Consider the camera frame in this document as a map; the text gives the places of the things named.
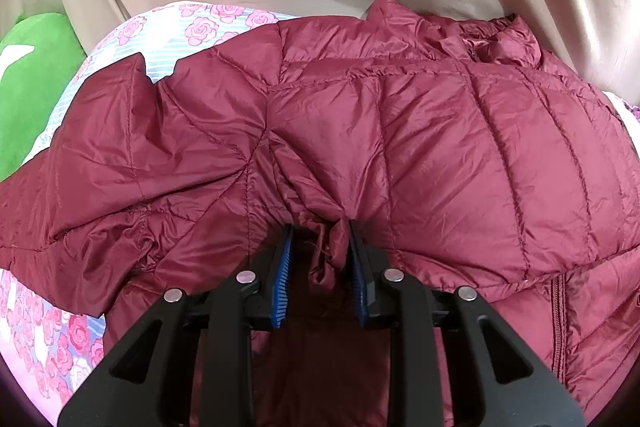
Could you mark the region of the green plush pillow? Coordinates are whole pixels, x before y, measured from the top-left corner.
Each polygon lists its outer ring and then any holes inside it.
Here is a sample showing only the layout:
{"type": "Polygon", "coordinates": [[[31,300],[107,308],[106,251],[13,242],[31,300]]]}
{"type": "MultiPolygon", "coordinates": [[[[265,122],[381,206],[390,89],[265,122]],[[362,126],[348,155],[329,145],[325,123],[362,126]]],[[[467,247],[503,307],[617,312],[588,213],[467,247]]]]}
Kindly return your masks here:
{"type": "Polygon", "coordinates": [[[1,176],[22,165],[86,54],[67,16],[21,18],[1,39],[1,176]]]}

